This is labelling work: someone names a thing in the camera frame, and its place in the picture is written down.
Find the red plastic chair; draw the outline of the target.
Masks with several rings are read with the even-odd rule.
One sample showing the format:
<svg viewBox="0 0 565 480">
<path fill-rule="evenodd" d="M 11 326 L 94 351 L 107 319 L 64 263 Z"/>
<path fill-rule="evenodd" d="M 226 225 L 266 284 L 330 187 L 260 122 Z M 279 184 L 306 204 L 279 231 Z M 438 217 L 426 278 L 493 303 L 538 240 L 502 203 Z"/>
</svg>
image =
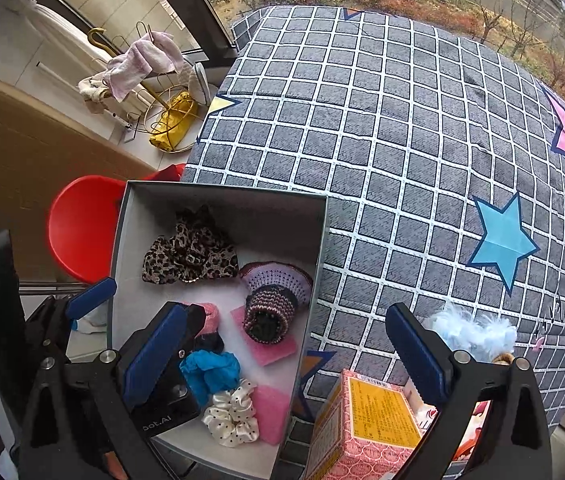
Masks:
<svg viewBox="0 0 565 480">
<path fill-rule="evenodd" d="M 48 246 L 60 268 L 88 285 L 116 278 L 137 286 L 145 253 L 173 233 L 185 168 L 170 165 L 133 182 L 89 174 L 62 188 L 47 219 Z"/>
</svg>

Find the pink sponge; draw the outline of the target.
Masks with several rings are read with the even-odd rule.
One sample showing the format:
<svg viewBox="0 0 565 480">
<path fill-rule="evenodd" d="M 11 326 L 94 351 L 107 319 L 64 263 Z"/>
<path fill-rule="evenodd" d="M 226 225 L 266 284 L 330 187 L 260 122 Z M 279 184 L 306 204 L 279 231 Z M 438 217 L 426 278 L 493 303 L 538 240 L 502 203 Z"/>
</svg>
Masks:
<svg viewBox="0 0 565 480">
<path fill-rule="evenodd" d="M 273 387 L 260 385 L 255 388 L 251 399 L 260 440 L 270 445 L 280 444 L 288 424 L 290 396 Z"/>
<path fill-rule="evenodd" d="M 288 356 L 294 356 L 299 350 L 293 337 L 285 337 L 278 344 L 260 344 L 253 340 L 243 328 L 244 307 L 239 307 L 230 312 L 232 321 L 236 324 L 238 332 L 246 344 L 250 355 L 259 366 L 267 366 L 281 361 Z"/>
</svg>

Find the leopard print scrunchie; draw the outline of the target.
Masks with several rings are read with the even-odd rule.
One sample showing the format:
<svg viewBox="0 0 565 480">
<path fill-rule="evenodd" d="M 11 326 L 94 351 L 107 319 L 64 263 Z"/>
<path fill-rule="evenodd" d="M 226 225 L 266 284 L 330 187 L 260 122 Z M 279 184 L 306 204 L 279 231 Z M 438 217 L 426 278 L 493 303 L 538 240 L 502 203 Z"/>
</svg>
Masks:
<svg viewBox="0 0 565 480">
<path fill-rule="evenodd" d="M 209 207 L 178 211 L 171 235 L 153 240 L 142 259 L 141 280 L 156 285 L 235 278 L 235 244 L 217 226 Z"/>
</svg>

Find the pink black knitted sock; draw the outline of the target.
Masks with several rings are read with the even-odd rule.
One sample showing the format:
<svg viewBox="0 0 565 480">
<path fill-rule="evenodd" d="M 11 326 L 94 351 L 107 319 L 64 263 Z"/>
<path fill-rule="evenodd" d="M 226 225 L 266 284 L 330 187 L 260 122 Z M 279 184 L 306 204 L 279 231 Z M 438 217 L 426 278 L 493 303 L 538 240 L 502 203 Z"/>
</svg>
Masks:
<svg viewBox="0 0 565 480">
<path fill-rule="evenodd" d="M 202 330 L 194 338 L 194 350 L 222 353 L 225 345 L 220 337 L 220 311 L 209 302 L 201 304 L 201 307 L 205 312 L 205 321 Z"/>
</svg>

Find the purple striped knitted sock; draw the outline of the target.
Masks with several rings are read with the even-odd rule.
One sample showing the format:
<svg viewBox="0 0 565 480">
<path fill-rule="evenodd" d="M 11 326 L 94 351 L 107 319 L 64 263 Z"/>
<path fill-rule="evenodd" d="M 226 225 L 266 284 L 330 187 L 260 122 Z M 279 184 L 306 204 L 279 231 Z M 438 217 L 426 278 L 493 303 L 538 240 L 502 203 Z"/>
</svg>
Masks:
<svg viewBox="0 0 565 480">
<path fill-rule="evenodd" d="M 292 264 L 267 261 L 246 264 L 239 278 L 248 289 L 243 330 L 258 344 L 279 344 L 297 312 L 311 302 L 311 275 Z"/>
</svg>

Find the pink patterned carton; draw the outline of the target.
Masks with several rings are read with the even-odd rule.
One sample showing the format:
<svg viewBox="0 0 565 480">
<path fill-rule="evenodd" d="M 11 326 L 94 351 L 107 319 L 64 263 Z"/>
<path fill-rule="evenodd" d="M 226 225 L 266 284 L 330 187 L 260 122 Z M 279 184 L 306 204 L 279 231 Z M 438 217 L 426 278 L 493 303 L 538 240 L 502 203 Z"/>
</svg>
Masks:
<svg viewBox="0 0 565 480">
<path fill-rule="evenodd" d="M 306 479 L 391 479 L 422 438 L 400 386 L 342 370 L 314 422 Z"/>
</svg>

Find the light blue fluffy scrunchie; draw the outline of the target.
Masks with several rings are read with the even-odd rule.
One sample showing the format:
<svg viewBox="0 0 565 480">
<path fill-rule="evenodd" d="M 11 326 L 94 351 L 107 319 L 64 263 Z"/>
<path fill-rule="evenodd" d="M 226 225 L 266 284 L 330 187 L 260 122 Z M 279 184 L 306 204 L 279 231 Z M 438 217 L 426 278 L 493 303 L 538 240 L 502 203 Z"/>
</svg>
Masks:
<svg viewBox="0 0 565 480">
<path fill-rule="evenodd" d="M 451 302 L 428 316 L 423 326 L 437 333 L 450 350 L 468 352 L 477 362 L 493 363 L 503 352 L 513 355 L 517 340 L 517 329 L 506 318 L 491 314 L 473 316 Z"/>
</svg>

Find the blue cloth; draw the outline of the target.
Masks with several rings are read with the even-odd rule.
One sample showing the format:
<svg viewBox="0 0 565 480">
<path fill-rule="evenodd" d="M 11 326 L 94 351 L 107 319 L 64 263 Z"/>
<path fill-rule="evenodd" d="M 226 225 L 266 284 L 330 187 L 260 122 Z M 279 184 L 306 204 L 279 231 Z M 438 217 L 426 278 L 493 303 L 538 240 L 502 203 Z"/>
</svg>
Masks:
<svg viewBox="0 0 565 480">
<path fill-rule="evenodd" d="M 240 384 L 240 363 L 232 353 L 226 351 L 191 352 L 180 362 L 179 370 L 199 408 L 205 408 L 213 394 L 235 390 Z"/>
</svg>

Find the grey checked star blanket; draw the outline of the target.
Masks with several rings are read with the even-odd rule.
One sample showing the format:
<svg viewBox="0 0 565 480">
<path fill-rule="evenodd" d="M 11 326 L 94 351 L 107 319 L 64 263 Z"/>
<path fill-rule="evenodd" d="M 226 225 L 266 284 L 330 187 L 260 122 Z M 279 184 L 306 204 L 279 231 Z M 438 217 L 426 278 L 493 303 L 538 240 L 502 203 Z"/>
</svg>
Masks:
<svg viewBox="0 0 565 480">
<path fill-rule="evenodd" d="M 274 475 L 302 476 L 311 422 L 340 370 L 404 384 L 384 312 L 447 302 L 506 318 L 550 428 L 565 415 L 565 153 L 540 82 L 429 24 L 331 6 L 271 6 L 232 25 L 238 47 L 189 181 L 328 198 L 309 348 Z"/>
</svg>

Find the yellow bag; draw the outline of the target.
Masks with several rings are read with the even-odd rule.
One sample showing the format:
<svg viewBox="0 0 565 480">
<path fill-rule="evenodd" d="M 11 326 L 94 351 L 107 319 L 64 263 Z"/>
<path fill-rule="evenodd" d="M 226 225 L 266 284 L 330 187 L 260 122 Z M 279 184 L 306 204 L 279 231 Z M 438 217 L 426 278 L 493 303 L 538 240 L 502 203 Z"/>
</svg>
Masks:
<svg viewBox="0 0 565 480">
<path fill-rule="evenodd" d="M 180 143 L 198 118 L 198 111 L 199 103 L 188 90 L 171 96 L 164 110 L 149 125 L 149 143 L 164 153 L 183 151 Z"/>
</svg>

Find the beige rolled sock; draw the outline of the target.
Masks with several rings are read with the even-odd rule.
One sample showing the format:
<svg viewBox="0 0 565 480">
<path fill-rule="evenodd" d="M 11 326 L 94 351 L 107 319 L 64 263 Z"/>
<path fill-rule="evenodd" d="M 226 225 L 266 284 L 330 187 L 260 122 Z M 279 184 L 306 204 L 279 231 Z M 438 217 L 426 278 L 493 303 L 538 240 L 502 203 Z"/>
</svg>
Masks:
<svg viewBox="0 0 565 480">
<path fill-rule="evenodd" d="M 506 366 L 511 365 L 513 361 L 514 361 L 514 356 L 509 352 L 500 353 L 498 356 L 496 356 L 495 359 L 493 359 L 494 364 L 506 365 Z"/>
</svg>

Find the brown cardboard sheet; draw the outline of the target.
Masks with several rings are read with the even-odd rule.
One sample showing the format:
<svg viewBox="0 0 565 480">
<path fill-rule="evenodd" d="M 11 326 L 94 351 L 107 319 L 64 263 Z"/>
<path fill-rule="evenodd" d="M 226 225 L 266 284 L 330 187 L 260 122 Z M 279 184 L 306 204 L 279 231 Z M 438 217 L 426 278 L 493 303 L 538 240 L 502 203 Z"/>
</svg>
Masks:
<svg viewBox="0 0 565 480">
<path fill-rule="evenodd" d="M 24 280 L 57 281 L 46 221 L 67 184 L 86 174 L 128 180 L 151 167 L 51 106 L 0 81 L 0 231 Z"/>
</svg>

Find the cream polka dot scrunchie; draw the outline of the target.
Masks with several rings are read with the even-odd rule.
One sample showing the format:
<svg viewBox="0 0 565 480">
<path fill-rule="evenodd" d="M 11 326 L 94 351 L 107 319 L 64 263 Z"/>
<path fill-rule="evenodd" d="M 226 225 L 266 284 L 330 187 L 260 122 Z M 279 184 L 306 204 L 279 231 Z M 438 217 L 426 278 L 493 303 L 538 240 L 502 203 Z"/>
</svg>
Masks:
<svg viewBox="0 0 565 480">
<path fill-rule="evenodd" d="M 243 378 L 237 388 L 212 395 L 211 405 L 202 416 L 203 425 L 215 442 L 224 448 L 251 444 L 260 438 L 260 427 L 252 399 L 257 385 Z"/>
</svg>

